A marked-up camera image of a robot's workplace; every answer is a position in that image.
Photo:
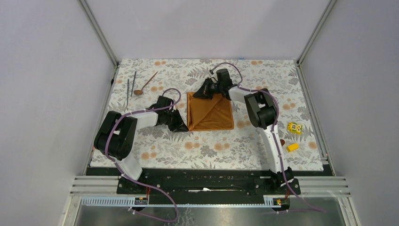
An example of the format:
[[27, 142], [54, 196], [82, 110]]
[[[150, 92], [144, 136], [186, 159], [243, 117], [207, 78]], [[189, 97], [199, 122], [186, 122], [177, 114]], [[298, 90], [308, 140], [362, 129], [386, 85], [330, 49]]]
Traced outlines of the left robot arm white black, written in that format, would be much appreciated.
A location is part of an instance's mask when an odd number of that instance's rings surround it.
[[129, 179], [128, 188], [139, 194], [145, 190], [146, 181], [141, 178], [142, 167], [131, 153], [135, 134], [147, 127], [165, 125], [171, 132], [187, 132], [188, 127], [175, 102], [168, 97], [159, 96], [149, 108], [122, 115], [109, 111], [94, 139], [94, 148], [99, 150]]

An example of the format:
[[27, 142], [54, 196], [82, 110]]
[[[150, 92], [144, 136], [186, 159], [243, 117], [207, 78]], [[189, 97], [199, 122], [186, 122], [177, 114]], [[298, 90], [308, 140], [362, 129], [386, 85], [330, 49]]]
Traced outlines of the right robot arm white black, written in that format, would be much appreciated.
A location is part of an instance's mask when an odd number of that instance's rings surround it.
[[212, 99], [220, 94], [229, 101], [244, 103], [251, 124], [261, 135], [269, 171], [271, 172], [270, 188], [281, 194], [294, 181], [292, 169], [283, 157], [282, 145], [278, 135], [279, 107], [276, 99], [267, 89], [247, 89], [239, 83], [233, 84], [227, 69], [216, 71], [217, 79], [206, 78], [194, 98]]

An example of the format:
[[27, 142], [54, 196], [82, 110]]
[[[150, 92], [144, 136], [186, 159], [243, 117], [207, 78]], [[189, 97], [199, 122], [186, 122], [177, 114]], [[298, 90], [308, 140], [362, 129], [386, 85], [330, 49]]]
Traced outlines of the orange cloth napkin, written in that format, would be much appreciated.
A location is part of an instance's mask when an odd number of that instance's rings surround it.
[[189, 131], [234, 129], [231, 102], [221, 94], [213, 99], [194, 98], [187, 93], [187, 127]]

